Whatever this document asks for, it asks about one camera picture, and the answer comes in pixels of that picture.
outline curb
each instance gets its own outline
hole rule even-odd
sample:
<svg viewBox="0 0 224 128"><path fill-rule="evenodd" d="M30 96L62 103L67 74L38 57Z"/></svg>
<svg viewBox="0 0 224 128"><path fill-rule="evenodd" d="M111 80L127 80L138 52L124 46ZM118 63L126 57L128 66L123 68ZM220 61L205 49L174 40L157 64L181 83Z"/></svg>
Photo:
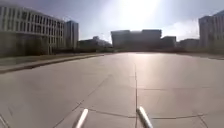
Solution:
<svg viewBox="0 0 224 128"><path fill-rule="evenodd" d="M60 59L60 60L45 60L45 62L40 62L37 64L34 64L35 62L30 62L24 65L18 65L15 67L9 67L6 69L0 69L0 74L8 73L8 72L14 72L14 71L19 71L19 70L24 70L24 69L33 69L37 68L40 66L45 66L45 65L50 65L50 64L56 64L56 63L61 63L61 62L66 62L66 61L72 61L72 60L80 60L80 59L87 59L87 58L92 58L92 57L98 57L98 56L105 56L109 54L99 54L99 55L89 55L89 56L76 56L76 57L70 57L67 59Z"/></svg>

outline stone pavement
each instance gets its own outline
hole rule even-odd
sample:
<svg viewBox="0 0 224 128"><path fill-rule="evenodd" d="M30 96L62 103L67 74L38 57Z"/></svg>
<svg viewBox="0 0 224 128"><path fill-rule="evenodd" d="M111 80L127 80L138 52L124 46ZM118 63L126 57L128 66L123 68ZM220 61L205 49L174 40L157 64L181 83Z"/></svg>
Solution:
<svg viewBox="0 0 224 128"><path fill-rule="evenodd" d="M14 128L223 128L224 61L122 53L0 75L0 113Z"/></svg>

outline white building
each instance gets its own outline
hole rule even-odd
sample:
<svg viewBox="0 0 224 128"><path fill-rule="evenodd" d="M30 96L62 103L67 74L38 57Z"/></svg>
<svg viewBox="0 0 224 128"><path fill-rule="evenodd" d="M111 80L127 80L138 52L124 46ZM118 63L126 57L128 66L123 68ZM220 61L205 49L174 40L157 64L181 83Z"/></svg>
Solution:
<svg viewBox="0 0 224 128"><path fill-rule="evenodd" d="M16 40L29 42L28 37L35 37L45 44L43 50L46 54L51 54L53 49L71 49L75 45L66 45L66 41L70 44L76 44L78 41L78 24L73 27L74 31L66 32L66 26L69 22L45 15L43 13L13 5L7 2L0 2L0 33L11 34L11 44L15 44ZM67 36L73 35L74 38L67 39Z"/></svg>
<svg viewBox="0 0 224 128"><path fill-rule="evenodd" d="M200 18L199 28L199 47L207 50L213 49L214 42L224 40L224 11L221 11L213 16L204 16Z"/></svg>

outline building facade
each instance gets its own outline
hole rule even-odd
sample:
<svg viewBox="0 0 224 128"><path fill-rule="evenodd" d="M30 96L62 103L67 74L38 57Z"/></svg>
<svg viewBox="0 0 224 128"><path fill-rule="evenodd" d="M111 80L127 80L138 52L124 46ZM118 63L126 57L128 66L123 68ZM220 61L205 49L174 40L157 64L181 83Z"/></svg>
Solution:
<svg viewBox="0 0 224 128"><path fill-rule="evenodd" d="M79 38L79 24L68 21L65 24L66 47L76 49Z"/></svg>
<svg viewBox="0 0 224 128"><path fill-rule="evenodd" d="M162 35L161 30L142 30L142 31L112 31L112 43L114 48L122 51L150 51L153 49Z"/></svg>
<svg viewBox="0 0 224 128"><path fill-rule="evenodd" d="M70 35L75 35L76 39L66 40L68 36L66 35L66 24L65 21L52 16L7 2L0 2L0 45L5 46L6 49L10 47L13 49L18 44L22 46L36 42L41 44L41 54L52 54L53 49L72 47L72 45L66 45L66 42L77 42L78 26L72 31L73 34L70 33Z"/></svg>
<svg viewBox="0 0 224 128"><path fill-rule="evenodd" d="M215 42L224 40L224 11L200 18L199 31L199 47L207 51L214 51Z"/></svg>

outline building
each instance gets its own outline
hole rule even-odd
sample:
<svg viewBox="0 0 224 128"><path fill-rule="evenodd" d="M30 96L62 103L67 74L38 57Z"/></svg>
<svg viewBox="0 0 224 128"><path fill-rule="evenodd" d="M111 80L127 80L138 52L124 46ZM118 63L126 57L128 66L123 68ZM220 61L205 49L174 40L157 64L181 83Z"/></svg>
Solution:
<svg viewBox="0 0 224 128"><path fill-rule="evenodd" d="M51 54L53 49L75 48L78 24L1 1L0 38L0 55L26 55L37 47L38 54Z"/></svg>
<svg viewBox="0 0 224 128"><path fill-rule="evenodd" d="M200 45L199 39L185 39L181 40L179 44L187 52L197 52Z"/></svg>
<svg viewBox="0 0 224 128"><path fill-rule="evenodd" d="M130 30L112 31L111 39L113 47L117 49L124 48L125 44L130 41L130 33Z"/></svg>
<svg viewBox="0 0 224 128"><path fill-rule="evenodd" d="M77 45L78 52L106 52L111 48L112 45L109 42L101 40L98 36L94 36L93 39L80 40Z"/></svg>
<svg viewBox="0 0 224 128"><path fill-rule="evenodd" d="M79 24L74 21L65 23L66 47L75 49L77 48L79 38Z"/></svg>
<svg viewBox="0 0 224 128"><path fill-rule="evenodd" d="M160 47L174 48L177 47L177 37L176 36L165 36L161 39Z"/></svg>
<svg viewBox="0 0 224 128"><path fill-rule="evenodd" d="M150 51L160 41L161 30L112 31L113 47L121 51Z"/></svg>
<svg viewBox="0 0 224 128"><path fill-rule="evenodd" d="M224 11L199 19L199 47L209 52L215 51L215 42L224 40Z"/></svg>

